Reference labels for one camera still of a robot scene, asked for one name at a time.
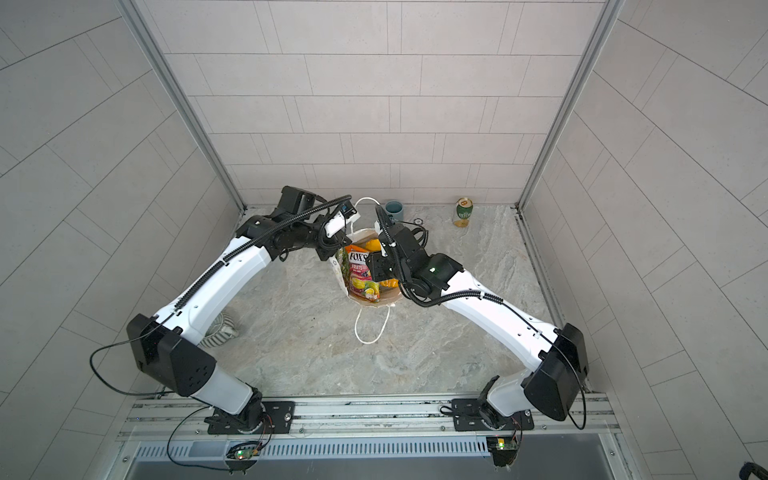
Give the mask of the white printed paper bag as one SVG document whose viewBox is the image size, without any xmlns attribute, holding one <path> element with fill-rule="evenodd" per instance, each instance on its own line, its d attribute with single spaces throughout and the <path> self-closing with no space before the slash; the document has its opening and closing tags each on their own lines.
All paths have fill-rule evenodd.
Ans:
<svg viewBox="0 0 768 480">
<path fill-rule="evenodd" d="M 354 214 L 347 222 L 345 233 L 351 244 L 341 247 L 330 259 L 329 264 L 342 293 L 359 307 L 354 323 L 354 334 L 363 345 L 372 345 L 379 341 L 388 324 L 392 307 L 402 297 L 399 282 L 394 278 L 375 280 L 373 269 L 366 263 L 373 259 L 373 254 L 383 254 L 382 244 L 378 240 L 379 222 L 373 228 L 357 229 L 355 222 L 360 214 Z M 358 332 L 358 325 L 364 309 L 384 307 L 386 316 L 378 335 L 373 340 L 363 340 Z"/>
</svg>

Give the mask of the pink candy snack bag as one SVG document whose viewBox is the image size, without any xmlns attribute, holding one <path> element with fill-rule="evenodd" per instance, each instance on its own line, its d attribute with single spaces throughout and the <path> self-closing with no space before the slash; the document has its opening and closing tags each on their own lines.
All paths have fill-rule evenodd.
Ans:
<svg viewBox="0 0 768 480">
<path fill-rule="evenodd" d="M 344 248 L 348 290 L 354 296 L 367 302 L 378 303 L 381 298 L 380 285 L 369 276 L 365 265 L 367 252 L 357 245 Z"/>
</svg>

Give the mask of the yellow candy snack bag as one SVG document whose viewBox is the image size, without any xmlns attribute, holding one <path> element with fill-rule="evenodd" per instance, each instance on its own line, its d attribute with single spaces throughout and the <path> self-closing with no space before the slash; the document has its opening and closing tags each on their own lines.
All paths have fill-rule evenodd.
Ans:
<svg viewBox="0 0 768 480">
<path fill-rule="evenodd" d="M 365 265 L 371 279 L 381 287 L 397 289 L 399 281 L 395 277 L 393 261 L 384 255 L 383 247 L 378 239 L 365 241 L 362 248 L 367 252 Z"/>
</svg>

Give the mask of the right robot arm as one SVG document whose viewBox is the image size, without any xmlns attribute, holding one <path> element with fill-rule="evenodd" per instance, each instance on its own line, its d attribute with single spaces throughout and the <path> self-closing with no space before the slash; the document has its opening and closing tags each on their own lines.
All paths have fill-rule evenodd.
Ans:
<svg viewBox="0 0 768 480">
<path fill-rule="evenodd" d="M 500 430 L 513 416 L 537 410 L 555 421 L 570 418 L 584 400 L 588 362 L 583 333 L 538 320 L 483 286 L 458 261 L 425 250 L 426 231 L 410 229 L 375 209 L 381 251 L 367 264 L 375 280 L 395 278 L 403 296 L 422 308 L 444 306 L 469 319 L 511 351 L 524 368 L 494 377 L 478 398 L 486 426 Z"/>
</svg>

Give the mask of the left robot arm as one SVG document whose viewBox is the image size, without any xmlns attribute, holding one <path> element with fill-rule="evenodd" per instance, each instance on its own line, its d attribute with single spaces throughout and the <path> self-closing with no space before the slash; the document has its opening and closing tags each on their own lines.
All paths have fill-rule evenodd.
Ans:
<svg viewBox="0 0 768 480">
<path fill-rule="evenodd" d="M 262 426 L 262 395 L 237 379 L 200 343 L 241 288 L 276 260 L 309 248 L 322 261 L 350 244 L 347 221 L 356 210 L 348 195 L 325 201 L 296 187 L 281 190 L 268 215 L 253 215 L 237 230 L 215 262 L 172 303 L 127 325 L 137 368 L 171 392 L 214 409 L 213 433 L 251 433 Z"/>
</svg>

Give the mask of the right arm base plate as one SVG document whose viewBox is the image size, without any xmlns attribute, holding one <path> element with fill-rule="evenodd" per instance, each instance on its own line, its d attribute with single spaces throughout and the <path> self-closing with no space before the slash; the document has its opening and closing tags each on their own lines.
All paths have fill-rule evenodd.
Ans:
<svg viewBox="0 0 768 480">
<path fill-rule="evenodd" d="M 531 431 L 534 421 L 529 410 L 503 416 L 490 404 L 475 398 L 454 398 L 443 405 L 440 413 L 452 419 L 459 432 Z"/>
</svg>

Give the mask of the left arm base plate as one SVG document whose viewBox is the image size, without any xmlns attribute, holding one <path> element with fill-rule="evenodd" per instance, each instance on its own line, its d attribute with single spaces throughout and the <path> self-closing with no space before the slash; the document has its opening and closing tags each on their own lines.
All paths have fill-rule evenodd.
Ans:
<svg viewBox="0 0 768 480">
<path fill-rule="evenodd" d="M 237 415 L 215 408 L 204 422 L 210 435 L 287 434 L 295 407 L 292 401 L 257 401 Z"/>
</svg>

